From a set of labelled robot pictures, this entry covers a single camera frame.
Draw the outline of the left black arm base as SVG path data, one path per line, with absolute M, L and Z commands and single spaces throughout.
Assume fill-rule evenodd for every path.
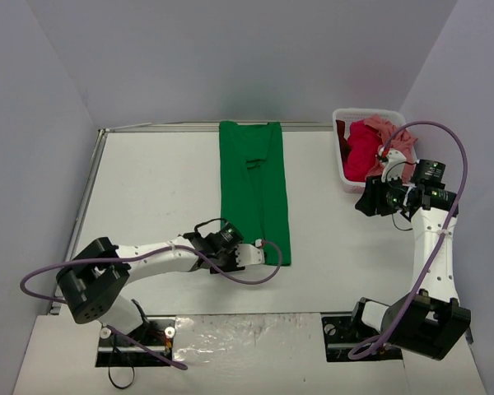
M 129 336 L 155 353 L 172 360 L 175 317 L 149 316 L 147 319 L 150 322 L 148 329 L 136 329 Z M 164 361 L 149 355 L 108 328 L 101 328 L 96 352 L 96 368 L 168 366 Z

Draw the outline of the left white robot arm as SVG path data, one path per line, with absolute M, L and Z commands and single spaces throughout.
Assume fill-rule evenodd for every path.
M 230 223 L 207 236 L 195 227 L 164 243 L 141 246 L 116 245 L 102 237 L 75 257 L 77 261 L 95 258 L 109 261 L 64 267 L 57 273 L 63 298 L 76 323 L 98 321 L 117 329 L 131 344 L 144 342 L 150 325 L 137 302 L 120 295 L 127 284 L 169 272 L 236 272 L 264 262 L 259 246 L 245 244 Z

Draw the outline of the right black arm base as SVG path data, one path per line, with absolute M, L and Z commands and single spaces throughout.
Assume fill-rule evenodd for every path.
M 354 326 L 350 313 L 322 314 L 321 324 L 324 333 L 326 360 L 329 363 L 352 362 L 348 358 L 349 351 L 367 338 L 378 335 L 378 332 L 373 328 L 360 324 Z M 403 354 L 400 349 L 394 346 L 383 346 L 359 362 L 402 359 Z

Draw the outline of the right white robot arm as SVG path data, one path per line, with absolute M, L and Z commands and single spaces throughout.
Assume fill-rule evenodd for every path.
M 392 305 L 360 299 L 349 318 L 350 333 L 364 341 L 352 360 L 367 357 L 377 346 L 398 348 L 443 360 L 471 323 L 461 306 L 453 273 L 453 237 L 459 214 L 457 194 L 442 182 L 445 164 L 413 163 L 408 182 L 403 157 L 381 160 L 383 172 L 370 176 L 355 208 L 368 217 L 400 214 L 411 224 L 414 239 L 410 291 Z

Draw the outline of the green t shirt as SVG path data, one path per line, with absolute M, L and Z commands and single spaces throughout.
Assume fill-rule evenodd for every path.
M 291 266 L 291 237 L 283 135 L 280 123 L 219 124 L 221 217 L 235 225 L 244 241 L 275 243 L 268 265 Z

